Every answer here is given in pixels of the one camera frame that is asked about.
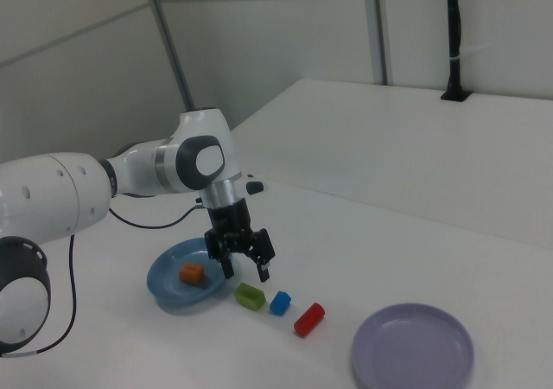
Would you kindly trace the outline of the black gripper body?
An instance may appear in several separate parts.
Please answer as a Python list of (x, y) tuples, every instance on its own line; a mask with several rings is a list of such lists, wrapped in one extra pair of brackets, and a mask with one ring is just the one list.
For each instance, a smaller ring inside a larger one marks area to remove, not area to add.
[(207, 209), (212, 228), (205, 233), (209, 255), (228, 252), (255, 255), (251, 216), (245, 199), (229, 206)]

